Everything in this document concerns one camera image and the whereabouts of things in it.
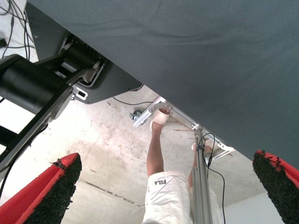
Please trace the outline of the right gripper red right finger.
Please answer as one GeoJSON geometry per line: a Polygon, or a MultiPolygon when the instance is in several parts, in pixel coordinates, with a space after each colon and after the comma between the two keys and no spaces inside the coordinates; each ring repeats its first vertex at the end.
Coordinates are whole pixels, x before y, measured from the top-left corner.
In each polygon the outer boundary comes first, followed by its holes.
{"type": "Polygon", "coordinates": [[[285,224],[299,222],[299,170],[282,158],[257,150],[253,170],[285,224]]]}

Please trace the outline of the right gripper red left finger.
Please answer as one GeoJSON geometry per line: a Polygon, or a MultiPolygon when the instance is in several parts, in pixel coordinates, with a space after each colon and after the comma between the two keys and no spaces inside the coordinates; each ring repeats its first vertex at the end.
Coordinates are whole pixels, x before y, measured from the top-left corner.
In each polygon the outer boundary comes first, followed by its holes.
{"type": "Polygon", "coordinates": [[[2,224],[61,223],[82,170],[78,153],[53,162],[0,207],[2,224]]]}

